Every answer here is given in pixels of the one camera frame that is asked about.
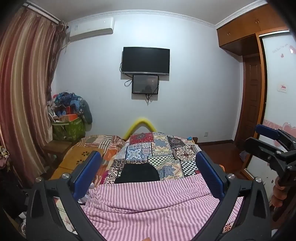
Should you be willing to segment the pink white striped pants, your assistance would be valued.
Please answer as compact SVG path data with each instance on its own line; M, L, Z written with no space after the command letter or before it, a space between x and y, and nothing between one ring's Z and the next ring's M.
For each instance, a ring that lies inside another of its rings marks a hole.
M191 240L218 204L197 174L99 185L82 209L106 240Z

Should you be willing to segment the brown wooden door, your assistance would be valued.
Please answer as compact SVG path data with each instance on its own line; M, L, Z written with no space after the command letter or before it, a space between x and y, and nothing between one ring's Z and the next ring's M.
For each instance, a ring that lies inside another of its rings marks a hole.
M253 137L261 100L261 61L259 56L243 57L243 100L235 137L236 147L243 149L247 138Z

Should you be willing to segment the floral bed sheet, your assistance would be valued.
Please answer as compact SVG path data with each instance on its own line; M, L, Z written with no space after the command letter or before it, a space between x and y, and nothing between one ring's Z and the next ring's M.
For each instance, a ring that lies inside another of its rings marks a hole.
M59 215L63 221L63 224L65 225L67 231L73 233L73 234L77 234L74 226L72 225L71 221L69 220L68 216L67 216L67 213L64 209L64 206L62 205L62 202L60 200L59 197L54 197L54 201L55 201L55 204L56 204L56 207L59 211Z

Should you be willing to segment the white sliding wardrobe door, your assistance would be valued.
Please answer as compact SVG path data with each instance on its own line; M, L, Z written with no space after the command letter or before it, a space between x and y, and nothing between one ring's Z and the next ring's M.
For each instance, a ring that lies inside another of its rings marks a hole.
M259 38L267 76L263 125L295 136L295 38L288 30Z

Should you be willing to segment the wooden lap desk board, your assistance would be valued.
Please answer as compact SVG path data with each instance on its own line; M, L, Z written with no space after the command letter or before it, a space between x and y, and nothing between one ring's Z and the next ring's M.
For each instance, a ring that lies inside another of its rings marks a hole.
M91 154L92 151L97 151L103 157L104 149L96 147L72 147L64 156L58 168L54 171L50 180L58 179L63 173L72 173L72 171L82 164Z

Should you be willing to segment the green storage bag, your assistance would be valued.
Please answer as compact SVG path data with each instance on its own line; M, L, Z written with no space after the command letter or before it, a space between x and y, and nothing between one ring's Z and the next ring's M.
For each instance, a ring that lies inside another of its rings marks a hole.
M53 139L74 142L85 137L85 124L81 117L72 121L52 123Z

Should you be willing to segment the colourful patchwork quilt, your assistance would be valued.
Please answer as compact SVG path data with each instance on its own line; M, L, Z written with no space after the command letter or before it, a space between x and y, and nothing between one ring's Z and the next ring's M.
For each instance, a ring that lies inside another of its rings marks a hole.
M149 163L161 180L182 179L199 173L196 154L199 146L188 138L160 132L138 133L127 140L118 136L92 135L82 138L78 147L103 150L103 164L97 183L114 184L125 164Z

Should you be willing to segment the black folded garment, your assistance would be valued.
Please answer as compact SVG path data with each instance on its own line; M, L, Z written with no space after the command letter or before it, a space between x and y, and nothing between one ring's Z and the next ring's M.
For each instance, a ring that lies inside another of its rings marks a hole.
M115 184L159 181L159 173L149 163L125 164L121 175L115 179Z

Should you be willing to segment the wooden overhead cabinet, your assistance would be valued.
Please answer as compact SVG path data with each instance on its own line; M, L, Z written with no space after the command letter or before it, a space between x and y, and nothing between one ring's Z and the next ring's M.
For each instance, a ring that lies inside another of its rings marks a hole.
M257 33L287 29L280 15L270 4L266 4L218 28L219 47L238 56L257 54Z

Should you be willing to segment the pile of patterned clothes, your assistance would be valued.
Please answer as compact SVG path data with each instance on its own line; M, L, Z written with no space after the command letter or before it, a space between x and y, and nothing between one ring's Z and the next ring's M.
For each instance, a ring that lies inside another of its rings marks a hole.
M47 104L48 112L53 118L61 119L67 114L76 114L88 125L93 122L87 101L75 93L61 92L49 100Z

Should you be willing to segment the red striped curtain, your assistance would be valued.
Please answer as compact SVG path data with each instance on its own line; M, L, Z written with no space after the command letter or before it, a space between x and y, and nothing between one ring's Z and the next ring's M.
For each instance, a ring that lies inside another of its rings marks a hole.
M48 101L66 28L22 6L1 33L1 144L25 186L46 171Z

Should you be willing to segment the yellow foam padded rail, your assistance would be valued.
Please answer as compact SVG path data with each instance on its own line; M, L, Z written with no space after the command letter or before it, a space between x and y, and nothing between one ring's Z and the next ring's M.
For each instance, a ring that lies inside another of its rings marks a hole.
M149 132L156 132L156 128L147 118L138 118L127 130L127 132L123 135L123 140L128 140L130 136L135 133L140 127L145 127Z

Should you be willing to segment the black wall television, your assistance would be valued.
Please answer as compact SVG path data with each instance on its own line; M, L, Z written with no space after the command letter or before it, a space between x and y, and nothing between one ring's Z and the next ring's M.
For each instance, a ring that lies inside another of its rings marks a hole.
M170 74L170 49L149 47L124 47L122 73Z

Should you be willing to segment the small black wall monitor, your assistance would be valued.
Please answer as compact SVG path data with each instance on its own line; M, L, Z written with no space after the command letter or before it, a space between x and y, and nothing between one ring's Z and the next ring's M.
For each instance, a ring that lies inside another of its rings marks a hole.
M133 75L132 93L133 94L158 94L159 76L158 75Z

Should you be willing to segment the white wall air conditioner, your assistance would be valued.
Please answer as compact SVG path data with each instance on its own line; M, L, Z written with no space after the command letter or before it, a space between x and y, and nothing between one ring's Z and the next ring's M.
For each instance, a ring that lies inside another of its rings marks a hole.
M91 37L111 35L114 32L114 25L113 17L72 21L67 41L72 43Z

